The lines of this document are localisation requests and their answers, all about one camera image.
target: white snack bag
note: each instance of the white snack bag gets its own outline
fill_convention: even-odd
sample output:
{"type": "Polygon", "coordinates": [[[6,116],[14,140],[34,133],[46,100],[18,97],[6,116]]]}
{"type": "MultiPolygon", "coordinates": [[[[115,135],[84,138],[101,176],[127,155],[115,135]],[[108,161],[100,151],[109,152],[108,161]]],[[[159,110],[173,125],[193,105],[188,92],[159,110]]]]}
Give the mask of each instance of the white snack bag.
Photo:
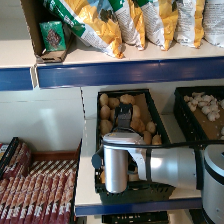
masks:
{"type": "Polygon", "coordinates": [[[202,27],[205,0],[177,0],[178,21],[174,39],[185,46],[199,48],[204,36],[202,27]]]}
{"type": "Polygon", "coordinates": [[[206,0],[203,20],[205,39],[224,47],[224,0],[206,0]]]}

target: white wall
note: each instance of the white wall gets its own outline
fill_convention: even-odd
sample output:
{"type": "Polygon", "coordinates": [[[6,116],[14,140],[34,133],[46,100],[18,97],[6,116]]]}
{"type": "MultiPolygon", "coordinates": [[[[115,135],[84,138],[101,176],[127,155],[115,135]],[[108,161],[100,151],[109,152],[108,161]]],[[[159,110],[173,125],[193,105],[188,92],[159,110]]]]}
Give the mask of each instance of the white wall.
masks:
{"type": "Polygon", "coordinates": [[[84,125],[80,88],[0,92],[0,141],[12,137],[32,149],[72,150],[84,125]]]}

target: cable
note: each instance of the cable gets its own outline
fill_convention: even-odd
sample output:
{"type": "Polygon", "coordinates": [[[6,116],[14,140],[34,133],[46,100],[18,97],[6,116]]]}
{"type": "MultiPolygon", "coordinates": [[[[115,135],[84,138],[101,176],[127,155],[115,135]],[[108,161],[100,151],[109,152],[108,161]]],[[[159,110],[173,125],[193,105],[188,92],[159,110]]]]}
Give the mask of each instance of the cable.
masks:
{"type": "Polygon", "coordinates": [[[120,148],[143,148],[143,149],[160,149],[160,148],[176,148],[183,146],[198,146],[198,145],[224,145],[224,140],[201,140],[193,142],[178,142],[165,145],[135,145],[135,144],[116,144],[102,141],[103,145],[114,146],[120,148]]]}

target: potato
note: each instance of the potato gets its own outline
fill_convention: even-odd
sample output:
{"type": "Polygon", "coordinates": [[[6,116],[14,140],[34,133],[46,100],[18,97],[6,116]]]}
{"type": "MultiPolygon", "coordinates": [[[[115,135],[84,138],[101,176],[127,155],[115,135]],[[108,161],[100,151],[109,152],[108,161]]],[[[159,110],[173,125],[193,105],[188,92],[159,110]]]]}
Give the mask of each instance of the potato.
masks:
{"type": "Polygon", "coordinates": [[[132,117],[137,117],[137,118],[141,117],[141,111],[140,111],[140,108],[137,105],[133,105],[132,117]]]}
{"type": "Polygon", "coordinates": [[[148,131],[143,131],[143,140],[146,145],[151,145],[152,144],[152,135],[148,131]]]}
{"type": "Polygon", "coordinates": [[[100,106],[104,106],[104,105],[108,105],[108,96],[106,93],[103,93],[101,96],[100,96],[100,106]]]}
{"type": "Polygon", "coordinates": [[[102,120],[108,120],[110,117],[110,108],[107,105],[104,105],[101,109],[100,109],[100,118],[102,120]]]}
{"type": "Polygon", "coordinates": [[[155,135],[153,138],[152,138],[152,144],[153,145],[161,145],[162,144],[162,139],[159,135],[155,135]]]}
{"type": "Polygon", "coordinates": [[[115,113],[115,109],[110,111],[110,120],[112,123],[114,123],[114,113],[115,113]]]}
{"type": "Polygon", "coordinates": [[[135,105],[135,98],[133,96],[131,96],[131,95],[128,95],[128,94],[122,95],[120,97],[120,101],[123,104],[131,103],[132,105],[135,105]]]}
{"type": "Polygon", "coordinates": [[[130,127],[133,128],[137,132],[145,131],[145,124],[141,119],[134,117],[131,121],[130,127]]]}
{"type": "Polygon", "coordinates": [[[100,121],[100,133],[102,136],[109,133],[112,129],[112,123],[108,120],[101,120],[100,121]]]}
{"type": "Polygon", "coordinates": [[[146,125],[146,131],[154,135],[156,133],[156,125],[152,121],[148,122],[146,125]]]}
{"type": "Polygon", "coordinates": [[[109,98],[108,100],[108,106],[110,107],[110,109],[115,109],[120,104],[120,101],[117,98],[109,98]]]}

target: white shelf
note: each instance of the white shelf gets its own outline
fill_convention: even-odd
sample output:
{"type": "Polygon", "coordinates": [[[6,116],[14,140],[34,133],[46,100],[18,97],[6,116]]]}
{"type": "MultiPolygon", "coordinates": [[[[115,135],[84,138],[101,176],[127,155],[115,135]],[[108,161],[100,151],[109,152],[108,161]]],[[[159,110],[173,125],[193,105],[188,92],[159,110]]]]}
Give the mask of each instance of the white shelf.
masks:
{"type": "Polygon", "coordinates": [[[32,67],[36,63],[25,18],[0,19],[0,68],[32,67]]]}
{"type": "Polygon", "coordinates": [[[123,44],[123,59],[116,59],[102,53],[93,47],[86,47],[80,40],[76,39],[68,51],[68,55],[63,62],[67,64],[86,64],[86,63],[105,63],[105,62],[124,62],[124,61],[144,61],[144,60],[163,60],[180,58],[200,58],[224,56],[224,48],[219,48],[202,40],[200,49],[181,46],[173,41],[168,51],[161,51],[160,47],[146,41],[146,49],[138,51],[136,47],[123,44]]]}
{"type": "MultiPolygon", "coordinates": [[[[185,141],[173,114],[162,115],[164,126],[171,142],[185,141]]],[[[100,195],[95,192],[94,168],[91,163],[96,147],[96,119],[86,120],[83,131],[82,149],[76,188],[75,206],[102,205],[100,195]]],[[[175,189],[171,199],[198,198],[200,191],[175,189]]]]}

